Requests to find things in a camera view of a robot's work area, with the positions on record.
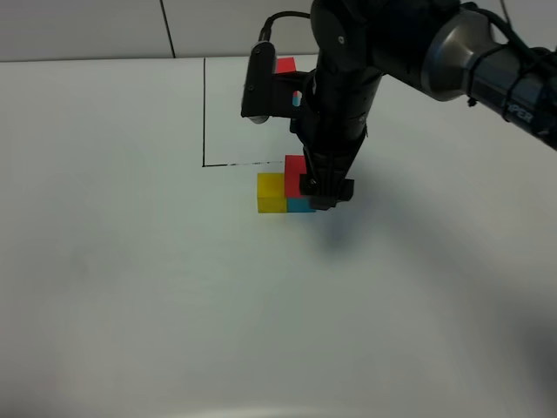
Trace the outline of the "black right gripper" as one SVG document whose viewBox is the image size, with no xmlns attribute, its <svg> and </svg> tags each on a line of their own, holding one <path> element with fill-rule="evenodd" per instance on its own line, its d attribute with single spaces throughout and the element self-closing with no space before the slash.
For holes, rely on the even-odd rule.
<svg viewBox="0 0 557 418">
<path fill-rule="evenodd" d="M 292 122 L 303 144 L 306 174 L 299 175 L 299 193 L 309 196 L 315 211 L 349 202 L 354 180 L 347 177 L 367 136 L 367 118 L 383 73 L 327 70 L 318 65 L 303 96 L 304 115 Z"/>
</svg>

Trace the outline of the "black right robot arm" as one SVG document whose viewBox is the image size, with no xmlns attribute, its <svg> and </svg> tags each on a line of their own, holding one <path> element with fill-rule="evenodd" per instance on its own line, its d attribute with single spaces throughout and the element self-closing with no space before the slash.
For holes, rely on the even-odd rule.
<svg viewBox="0 0 557 418">
<path fill-rule="evenodd" d="M 310 18 L 318 61 L 291 128 L 312 209 L 352 197 L 347 174 L 385 76 L 440 102 L 467 97 L 555 147 L 556 54 L 526 45 L 497 14 L 459 1 L 316 1 Z"/>
</svg>

